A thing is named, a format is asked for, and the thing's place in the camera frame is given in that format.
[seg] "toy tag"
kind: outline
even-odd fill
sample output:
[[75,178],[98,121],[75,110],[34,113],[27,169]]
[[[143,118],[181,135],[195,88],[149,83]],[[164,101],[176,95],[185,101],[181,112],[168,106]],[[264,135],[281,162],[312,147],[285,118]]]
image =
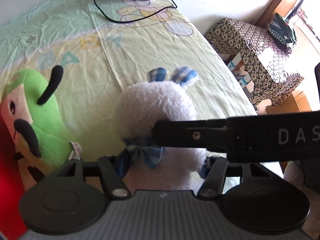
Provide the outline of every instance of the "toy tag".
[[81,148],[80,144],[75,143],[75,142],[69,142],[69,143],[73,147],[73,151],[70,154],[69,160],[71,160],[71,159],[80,160],[81,154],[82,154],[82,148]]

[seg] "black and beige patterned fabric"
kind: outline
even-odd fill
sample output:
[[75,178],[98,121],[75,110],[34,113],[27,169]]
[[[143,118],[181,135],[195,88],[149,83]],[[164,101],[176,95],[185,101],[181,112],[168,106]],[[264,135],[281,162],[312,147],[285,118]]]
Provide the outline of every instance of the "black and beige patterned fabric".
[[289,56],[279,49],[267,30],[223,18],[205,35],[220,54],[241,54],[242,61],[254,83],[251,103],[256,106],[264,99],[280,105],[303,77],[288,63]]

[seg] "red fabric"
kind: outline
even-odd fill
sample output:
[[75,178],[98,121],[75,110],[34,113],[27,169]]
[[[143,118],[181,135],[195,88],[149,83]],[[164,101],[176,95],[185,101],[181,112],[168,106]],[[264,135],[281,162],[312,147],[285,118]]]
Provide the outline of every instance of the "red fabric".
[[27,231],[19,214],[19,200],[25,191],[14,153],[14,143],[0,114],[0,231],[9,240]]

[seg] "bed sheet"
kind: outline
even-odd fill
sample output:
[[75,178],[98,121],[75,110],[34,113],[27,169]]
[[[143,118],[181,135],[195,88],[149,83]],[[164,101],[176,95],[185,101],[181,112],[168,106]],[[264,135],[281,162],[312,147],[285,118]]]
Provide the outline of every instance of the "bed sheet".
[[[148,16],[168,0],[98,0],[115,20]],[[0,91],[19,69],[39,70],[48,80],[51,68],[62,65],[56,91],[65,125],[83,148],[85,161],[117,155],[124,143],[114,134],[114,104],[127,86],[145,81],[156,67],[170,72],[188,66],[200,80],[187,89],[198,119],[255,115],[240,85],[218,54],[189,20],[166,9],[131,24],[106,20],[93,0],[49,0],[0,27]],[[33,182],[19,166],[25,187]],[[279,173],[278,164],[273,170]],[[194,174],[192,185],[201,179]]]

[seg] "wooden door frame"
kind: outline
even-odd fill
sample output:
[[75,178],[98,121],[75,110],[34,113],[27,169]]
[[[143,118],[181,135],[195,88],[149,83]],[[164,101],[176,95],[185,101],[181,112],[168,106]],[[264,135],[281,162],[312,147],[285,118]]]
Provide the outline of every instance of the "wooden door frame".
[[254,25],[259,26],[261,28],[264,27],[266,21],[271,17],[277,6],[281,3],[282,0],[271,0],[267,8],[261,14],[259,19],[256,21]]

